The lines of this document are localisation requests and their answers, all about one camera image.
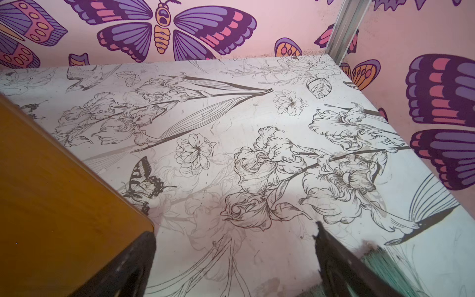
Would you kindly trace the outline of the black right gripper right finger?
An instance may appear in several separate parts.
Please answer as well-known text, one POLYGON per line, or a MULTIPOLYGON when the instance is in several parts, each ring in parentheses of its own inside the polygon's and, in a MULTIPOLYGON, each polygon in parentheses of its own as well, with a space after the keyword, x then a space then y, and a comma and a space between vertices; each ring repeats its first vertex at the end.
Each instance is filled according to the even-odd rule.
POLYGON ((358 257, 334 238, 320 221, 313 237, 324 292, 328 297, 400 297, 402 294, 371 271, 358 257))

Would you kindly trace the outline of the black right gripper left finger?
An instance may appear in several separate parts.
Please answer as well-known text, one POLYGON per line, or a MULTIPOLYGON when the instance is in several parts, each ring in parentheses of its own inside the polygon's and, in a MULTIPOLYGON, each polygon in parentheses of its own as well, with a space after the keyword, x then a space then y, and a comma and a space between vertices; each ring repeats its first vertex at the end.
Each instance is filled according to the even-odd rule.
POLYGON ((71 296, 143 297, 156 248, 154 233, 144 232, 71 296))

